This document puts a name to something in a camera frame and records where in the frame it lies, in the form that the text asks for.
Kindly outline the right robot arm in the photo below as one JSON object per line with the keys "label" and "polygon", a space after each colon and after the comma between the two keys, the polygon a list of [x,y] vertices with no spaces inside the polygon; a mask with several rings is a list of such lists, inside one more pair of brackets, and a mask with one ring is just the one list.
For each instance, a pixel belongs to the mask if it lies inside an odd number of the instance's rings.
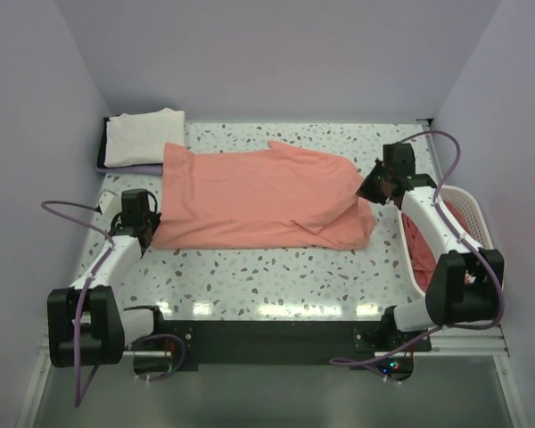
{"label": "right robot arm", "polygon": [[365,342],[400,350],[444,326],[477,330],[499,324],[505,309],[504,257],[471,237],[443,201],[440,185],[416,172],[411,144],[384,145],[358,196],[394,203],[417,227],[435,261],[424,297],[388,307],[377,327],[363,333]]}

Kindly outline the salmon pink t-shirt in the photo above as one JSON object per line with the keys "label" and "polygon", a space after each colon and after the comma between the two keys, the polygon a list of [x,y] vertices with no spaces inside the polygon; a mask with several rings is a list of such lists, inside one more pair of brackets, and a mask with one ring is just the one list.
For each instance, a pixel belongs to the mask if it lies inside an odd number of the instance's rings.
{"label": "salmon pink t-shirt", "polygon": [[253,152],[201,153],[168,143],[153,247],[365,249],[375,228],[348,159],[270,141]]}

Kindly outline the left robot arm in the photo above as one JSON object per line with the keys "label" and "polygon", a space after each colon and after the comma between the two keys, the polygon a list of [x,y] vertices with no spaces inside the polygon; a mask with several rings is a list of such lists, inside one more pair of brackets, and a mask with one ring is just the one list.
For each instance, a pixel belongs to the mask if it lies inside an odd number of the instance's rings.
{"label": "left robot arm", "polygon": [[83,366],[113,365],[133,342],[156,350],[167,339],[158,307],[126,308],[115,297],[116,288],[149,249],[159,227],[156,196],[146,189],[127,190],[117,210],[108,232],[93,228],[105,240],[92,264],[69,287],[48,295],[49,353],[58,368],[74,367],[76,352]]}

